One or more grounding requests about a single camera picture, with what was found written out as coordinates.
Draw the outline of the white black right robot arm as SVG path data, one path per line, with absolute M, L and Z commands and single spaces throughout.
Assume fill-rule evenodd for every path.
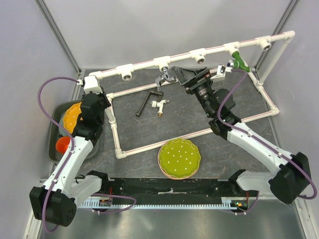
M 237 171 L 234 180 L 228 183 L 232 195 L 240 196 L 245 191 L 268 192 L 286 204 L 291 204 L 297 197 L 310 200 L 317 196 L 307 156 L 277 147 L 235 116 L 231 111 L 236 105 L 233 91 L 214 90 L 208 68 L 173 66 L 171 70 L 186 93 L 196 96 L 210 119 L 214 134 L 244 149 L 268 168 L 268 172 Z

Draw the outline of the white PVC pipe frame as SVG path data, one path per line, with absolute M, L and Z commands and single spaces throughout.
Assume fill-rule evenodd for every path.
M 173 55 L 173 56 L 164 56 L 164 57 L 154 58 L 153 60 L 135 63 L 135 64 L 122 65 L 122 66 L 118 66 L 114 69 L 109 69 L 109 70 L 105 70 L 105 71 L 92 72 L 89 74 L 89 76 L 93 75 L 99 81 L 99 80 L 102 80 L 106 77 L 121 75 L 123 80 L 128 81 L 132 78 L 132 73 L 134 71 L 137 71 L 140 69 L 154 68 L 154 67 L 162 69 L 163 67 L 168 67 L 170 63 L 174 63 L 174 62 L 178 62 L 178 61 L 182 61 L 182 60 L 186 60 L 186 59 L 194 59 L 197 63 L 199 62 L 199 64 L 200 64 L 201 62 L 205 61 L 205 56 L 209 55 L 209 54 L 216 54 L 219 52 L 227 52 L 232 56 L 235 52 L 238 52 L 240 48 L 250 47 L 250 46 L 260 46 L 263 50 L 265 50 L 265 49 L 267 50 L 270 48 L 271 42 L 283 40 L 284 43 L 283 43 L 282 47 L 276 53 L 276 55 L 274 56 L 274 58 L 270 62 L 269 66 L 267 67 L 266 72 L 262 75 L 260 80 L 257 80 L 257 78 L 255 77 L 255 75 L 252 72 L 248 73 L 248 76 L 250 77 L 251 81 L 253 82 L 256 89 L 261 94 L 261 96 L 264 98 L 264 100 L 266 101 L 266 103 L 270 109 L 269 111 L 267 111 L 265 113 L 257 114 L 257 115 L 242 119 L 243 122 L 251 122 L 251 121 L 255 121 L 255 120 L 259 120 L 259 119 L 263 119 L 266 117 L 275 116 L 275 115 L 279 114 L 280 111 L 279 111 L 278 107 L 273 103 L 273 101 L 271 100 L 269 95 L 266 93 L 266 91 L 263 87 L 263 83 L 265 82 L 269 73 L 271 72 L 271 70 L 273 69 L 273 67 L 275 66 L 275 64 L 277 63 L 277 61 L 281 57 L 281 55 L 283 54 L 283 52 L 286 49 L 286 47 L 288 46 L 288 44 L 293 40 L 295 34 L 296 34 L 295 31 L 290 30 L 290 31 L 286 31 L 286 32 L 272 35 L 272 36 L 267 35 L 267 36 L 257 37 L 255 39 L 251 39 L 251 40 L 241 41 L 241 42 L 235 41 L 235 42 L 226 43 L 226 44 L 220 45 L 220 46 L 215 46 L 215 47 L 210 47 L 210 48 L 200 48 L 200 49 L 196 49 L 196 50 L 191 50 L 187 53 L 181 53 L 181 54 L 177 54 L 177 55 Z M 140 92 L 143 90 L 148 90 L 148 89 L 155 88 L 155 87 L 156 87 L 156 84 L 153 83 L 153 84 L 149 84 L 149 85 L 144 85 L 144 86 L 124 90 L 121 92 L 109 93 L 109 94 L 107 94 L 107 97 L 109 100 L 112 101 L 112 99 L 117 98 L 117 97 L 129 95 L 132 93 Z M 142 146 L 142 147 L 139 147 L 136 149 L 122 151 L 121 146 L 120 146 L 118 131 L 117 131 L 116 119 L 112 119 L 110 121 L 110 126 L 111 126 L 114 145 L 115 145 L 115 156 L 117 159 L 122 159 L 122 158 L 125 158 L 127 156 L 131 156 L 134 154 L 138 154 L 138 153 L 149 151 L 149 150 L 152 150 L 155 148 L 159 148 L 159 147 L 163 146 L 167 141 L 170 140 L 170 139 L 168 139 L 168 140 L 164 140 L 161 142 L 156 142 L 153 144 Z M 208 128 L 208 129 L 200 130 L 197 132 L 189 133 L 189 134 L 186 134 L 183 136 L 178 136 L 178 137 L 185 138 L 185 139 L 191 139 L 191 138 L 195 138 L 198 136 L 209 134 L 211 132 L 212 132 L 211 129 Z

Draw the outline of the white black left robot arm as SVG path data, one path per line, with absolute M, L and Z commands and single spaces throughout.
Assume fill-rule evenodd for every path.
M 94 193 L 104 196 L 109 192 L 109 183 L 99 173 L 86 176 L 77 185 L 73 180 L 103 132 L 104 111 L 110 105 L 104 92 L 82 96 L 81 115 L 66 152 L 44 184 L 33 187 L 29 194 L 36 219 L 66 227 L 86 199 Z

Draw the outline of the chrome metal faucet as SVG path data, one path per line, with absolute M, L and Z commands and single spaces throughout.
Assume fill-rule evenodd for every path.
M 169 75 L 168 67 L 163 67 L 162 68 L 162 75 L 155 79 L 155 84 L 157 86 L 157 91 L 158 92 L 161 91 L 161 85 L 164 82 L 168 82 L 170 84 L 176 82 L 175 76 L 170 76 Z

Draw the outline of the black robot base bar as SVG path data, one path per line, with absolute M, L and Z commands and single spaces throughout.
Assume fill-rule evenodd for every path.
M 99 193 L 132 197 L 138 202 L 142 200 L 141 197 L 170 194 L 214 198 L 257 196 L 257 191 L 244 191 L 232 179 L 110 178 L 107 173 L 95 170 L 89 171 L 86 174 L 88 176 L 97 176 L 102 180 Z

